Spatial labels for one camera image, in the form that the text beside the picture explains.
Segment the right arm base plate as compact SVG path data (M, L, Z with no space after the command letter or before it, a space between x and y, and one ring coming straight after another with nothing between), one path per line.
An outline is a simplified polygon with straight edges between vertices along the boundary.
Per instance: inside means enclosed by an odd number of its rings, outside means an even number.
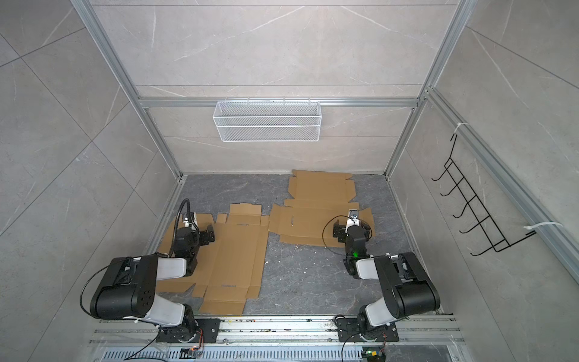
M399 336L395 324L372 327L360 324L357 318L346 318L337 315L333 318L339 342L398 342Z

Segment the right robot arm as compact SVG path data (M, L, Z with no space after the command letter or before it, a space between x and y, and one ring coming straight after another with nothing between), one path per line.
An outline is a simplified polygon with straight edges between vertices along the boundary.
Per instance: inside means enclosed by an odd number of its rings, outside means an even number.
M357 332L364 339L404 318L440 308L440 295L413 252L371 256L366 244L372 236L369 224L348 218L333 224L333 237L344 244L346 272L358 280L379 282L381 298L360 308Z

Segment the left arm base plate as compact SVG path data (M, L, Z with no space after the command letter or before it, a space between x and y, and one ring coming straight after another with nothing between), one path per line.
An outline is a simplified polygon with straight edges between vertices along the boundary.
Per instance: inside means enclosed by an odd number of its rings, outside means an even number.
M162 327L155 342L165 343L214 343L220 330L219 318L201 318L183 322L176 327Z

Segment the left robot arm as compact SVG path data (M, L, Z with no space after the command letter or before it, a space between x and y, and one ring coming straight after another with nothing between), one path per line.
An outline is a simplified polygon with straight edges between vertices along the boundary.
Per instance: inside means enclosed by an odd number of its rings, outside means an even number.
M174 231L170 253L114 258L85 309L100 320L134 320L158 326L162 336L190 342L201 336L191 307L156 294L159 281L193 275L200 247L215 241L214 228L186 226Z

